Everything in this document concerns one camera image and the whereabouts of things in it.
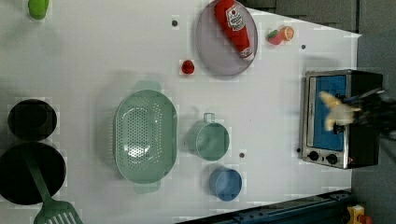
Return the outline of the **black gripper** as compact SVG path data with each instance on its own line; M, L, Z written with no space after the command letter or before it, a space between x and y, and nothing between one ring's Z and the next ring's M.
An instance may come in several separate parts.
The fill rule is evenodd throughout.
M360 95L351 96L343 100L344 104L355 104L360 101L361 112L357 122L361 126L379 130L383 135L392 135L396 130L396 104L393 99L384 99L379 94L385 90L378 88ZM357 123L348 125L334 124L334 134L350 134Z

